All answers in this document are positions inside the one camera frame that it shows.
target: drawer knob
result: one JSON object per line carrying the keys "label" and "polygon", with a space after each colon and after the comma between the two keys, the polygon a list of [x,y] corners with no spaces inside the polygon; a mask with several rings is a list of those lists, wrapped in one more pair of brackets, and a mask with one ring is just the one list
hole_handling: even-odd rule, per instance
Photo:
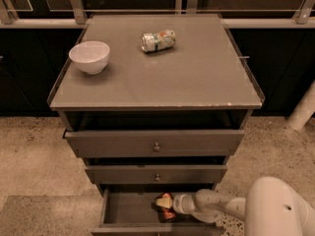
{"label": "drawer knob", "polygon": [[156,143],[156,144],[154,145],[154,151],[155,151],[155,152],[159,152],[159,151],[160,151],[160,146],[159,146],[158,143]]}
{"label": "drawer knob", "polygon": [[156,175],[155,180],[156,180],[156,182],[159,182],[159,181],[160,181],[159,174]]}

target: white robotic arm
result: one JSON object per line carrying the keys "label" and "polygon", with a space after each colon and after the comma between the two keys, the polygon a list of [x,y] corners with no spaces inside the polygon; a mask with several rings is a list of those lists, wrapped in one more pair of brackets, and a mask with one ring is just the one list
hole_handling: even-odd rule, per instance
{"label": "white robotic arm", "polygon": [[192,214],[213,223],[224,212],[245,221],[248,236],[315,236],[315,210],[288,184],[272,177],[254,182],[247,199],[200,190],[178,195],[169,206],[178,213]]}

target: drawer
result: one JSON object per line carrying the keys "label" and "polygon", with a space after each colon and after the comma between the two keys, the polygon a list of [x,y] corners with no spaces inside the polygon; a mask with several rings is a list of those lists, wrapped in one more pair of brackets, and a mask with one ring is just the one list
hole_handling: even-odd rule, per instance
{"label": "drawer", "polygon": [[105,236],[220,236],[221,227],[197,221],[190,215],[177,215],[171,223],[160,221],[161,213],[154,205],[160,192],[104,191],[99,228],[93,235]]}
{"label": "drawer", "polygon": [[225,165],[124,165],[88,166],[94,184],[189,184],[218,183]]}
{"label": "drawer", "polygon": [[232,155],[243,130],[158,130],[67,132],[77,157]]}

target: bowl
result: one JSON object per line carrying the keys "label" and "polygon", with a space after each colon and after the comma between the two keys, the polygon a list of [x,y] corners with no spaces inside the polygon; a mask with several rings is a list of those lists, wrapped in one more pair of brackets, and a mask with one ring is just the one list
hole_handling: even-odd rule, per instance
{"label": "bowl", "polygon": [[77,68],[90,75],[100,73],[108,64],[110,48],[100,41],[87,41],[74,46],[69,57]]}

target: crumpled can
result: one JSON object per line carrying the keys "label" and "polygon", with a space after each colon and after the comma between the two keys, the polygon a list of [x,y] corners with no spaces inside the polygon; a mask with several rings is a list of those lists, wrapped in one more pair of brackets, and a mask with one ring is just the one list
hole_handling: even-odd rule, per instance
{"label": "crumpled can", "polygon": [[141,47],[145,52],[160,51],[173,47],[175,39],[175,32],[171,29],[157,33],[143,33],[141,36]]}

